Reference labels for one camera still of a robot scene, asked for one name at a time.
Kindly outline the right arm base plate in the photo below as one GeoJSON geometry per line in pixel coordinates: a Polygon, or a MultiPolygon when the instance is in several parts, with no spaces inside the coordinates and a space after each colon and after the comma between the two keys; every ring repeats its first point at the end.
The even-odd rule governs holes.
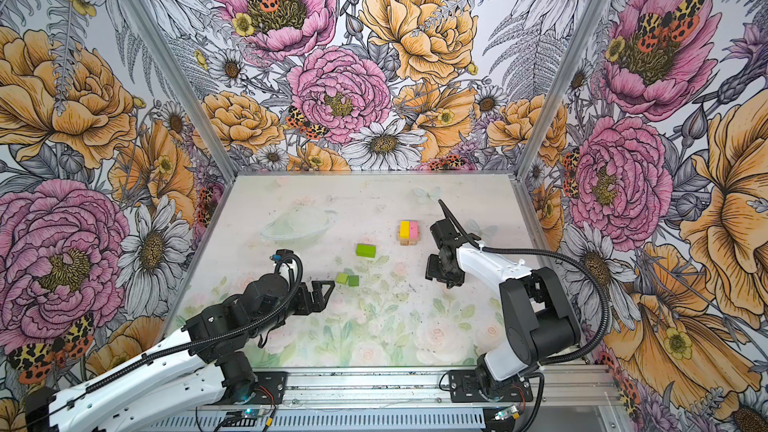
{"type": "Polygon", "coordinates": [[[513,376],[502,381],[494,379],[480,368],[452,369],[447,372],[444,385],[453,403],[532,402],[534,394],[530,382],[513,376]]]}

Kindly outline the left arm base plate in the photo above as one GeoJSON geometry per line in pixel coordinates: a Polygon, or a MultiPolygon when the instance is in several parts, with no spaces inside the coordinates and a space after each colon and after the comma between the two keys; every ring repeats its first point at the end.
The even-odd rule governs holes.
{"type": "Polygon", "coordinates": [[[288,374],[282,371],[261,371],[246,374],[224,383],[222,405],[270,405],[283,403],[288,374]]]}

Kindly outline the yellow block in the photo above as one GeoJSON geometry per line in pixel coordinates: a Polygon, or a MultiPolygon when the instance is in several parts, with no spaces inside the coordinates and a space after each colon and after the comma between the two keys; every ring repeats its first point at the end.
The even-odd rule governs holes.
{"type": "Polygon", "coordinates": [[[401,221],[399,223],[398,237],[401,241],[408,241],[411,237],[411,224],[409,221],[401,221]]]}

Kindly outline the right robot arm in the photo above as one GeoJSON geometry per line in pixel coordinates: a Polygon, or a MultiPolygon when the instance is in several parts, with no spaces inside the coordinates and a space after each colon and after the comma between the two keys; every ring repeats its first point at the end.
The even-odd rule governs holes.
{"type": "Polygon", "coordinates": [[[425,278],[453,288],[472,276],[501,305],[504,338],[480,356],[475,369],[477,387],[485,397],[502,397],[520,384],[524,373],[579,344],[579,322],[554,270],[511,259],[514,254],[536,255],[536,250],[489,247],[474,234],[463,235],[448,218],[431,225],[430,233],[437,252],[428,258],[425,278]]]}

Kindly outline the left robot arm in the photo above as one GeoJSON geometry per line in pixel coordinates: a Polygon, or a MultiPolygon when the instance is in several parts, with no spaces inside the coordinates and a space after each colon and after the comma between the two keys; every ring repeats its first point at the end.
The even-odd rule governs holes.
{"type": "Polygon", "coordinates": [[[292,316],[322,312],[332,280],[269,273],[208,306],[141,355],[68,389],[45,387],[25,406],[25,431],[140,431],[195,407],[245,403],[259,392],[244,346],[292,316]]]}

